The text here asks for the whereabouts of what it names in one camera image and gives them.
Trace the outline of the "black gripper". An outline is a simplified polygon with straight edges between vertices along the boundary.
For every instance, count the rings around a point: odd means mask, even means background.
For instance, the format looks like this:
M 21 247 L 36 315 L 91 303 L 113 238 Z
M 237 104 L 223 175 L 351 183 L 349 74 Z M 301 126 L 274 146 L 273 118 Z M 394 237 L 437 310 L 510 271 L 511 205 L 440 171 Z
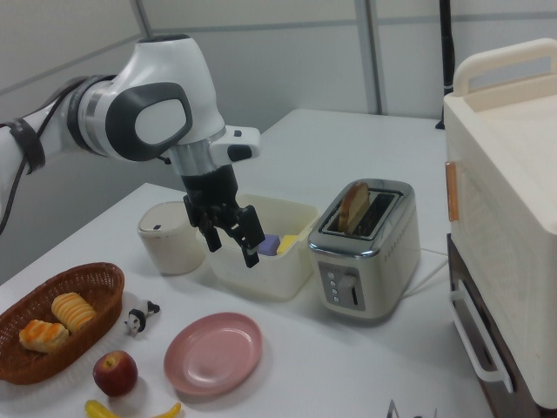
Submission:
M 189 221 L 192 226 L 202 226 L 200 232 L 209 251 L 215 253 L 221 247 L 215 226 L 228 228 L 228 235 L 242 251 L 245 265 L 257 265 L 258 246 L 265 240 L 265 234 L 255 208 L 240 207 L 236 201 L 238 182 L 232 165 L 206 174 L 183 176 L 182 181 Z

